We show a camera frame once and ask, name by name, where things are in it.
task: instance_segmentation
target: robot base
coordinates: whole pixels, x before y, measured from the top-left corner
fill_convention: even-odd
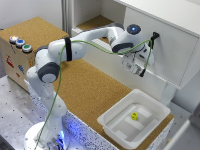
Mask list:
[[[39,146],[37,146],[37,148],[35,149],[36,142],[34,138],[36,137],[37,133],[40,131],[43,125],[44,125],[44,122],[35,124],[26,132],[26,135],[24,138],[24,150],[49,150],[47,146],[44,148],[40,148]],[[66,150],[67,147],[69,146],[70,139],[69,137],[67,137],[67,134],[65,134],[65,136],[66,137],[64,139],[64,143],[65,143],[65,147],[66,147],[65,150]]]

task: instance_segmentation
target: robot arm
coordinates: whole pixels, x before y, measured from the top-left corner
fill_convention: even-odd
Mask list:
[[[137,25],[128,26],[124,30],[123,25],[112,23],[107,26],[83,31],[71,39],[60,39],[53,41],[48,47],[40,48],[36,53],[36,68],[41,81],[45,83],[54,82],[59,74],[60,53],[64,45],[62,61],[71,61],[82,58],[86,54],[86,43],[71,43],[71,41],[82,40],[90,42],[93,39],[107,37],[114,53],[126,51],[137,44],[143,42],[141,28]],[[139,51],[145,47],[140,45],[134,51]]]

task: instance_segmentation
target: white cabinet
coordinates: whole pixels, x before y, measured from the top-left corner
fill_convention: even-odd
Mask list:
[[[129,24],[141,26],[144,40],[159,33],[153,49],[155,63],[148,67],[159,80],[181,89],[200,69],[198,5],[182,0],[72,0],[71,6],[73,32],[81,31],[77,25],[102,15],[125,28]]]

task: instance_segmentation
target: white robotic arm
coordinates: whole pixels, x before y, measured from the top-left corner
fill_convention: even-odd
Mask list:
[[[62,61],[80,59],[86,54],[87,44],[83,42],[73,43],[73,41],[82,40],[90,42],[93,39],[101,37],[108,38],[114,53],[124,52],[143,42],[143,34],[139,26],[130,25],[127,30],[124,30],[123,25],[113,23],[108,26],[83,31],[76,37],[70,39],[65,38],[53,41],[48,46],[43,46],[38,49],[35,56],[36,64],[28,70],[27,79],[30,86],[41,98],[41,101],[48,111],[51,109],[56,94],[52,82],[54,82],[59,75],[59,63],[62,48],[66,45],[62,54]],[[146,45],[142,44],[132,52],[141,51],[145,47]],[[59,96],[57,96],[51,116],[44,126],[39,141],[38,147],[40,149],[49,150],[51,148],[49,143],[55,141],[54,139],[56,139],[63,130],[62,116],[66,112],[67,107],[65,103]],[[60,149],[66,149],[66,146],[60,146]]]

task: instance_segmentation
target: yellow object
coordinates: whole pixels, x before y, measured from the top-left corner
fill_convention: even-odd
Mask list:
[[[137,116],[138,116],[138,113],[133,112],[132,115],[131,115],[131,119],[132,120],[137,120]]]

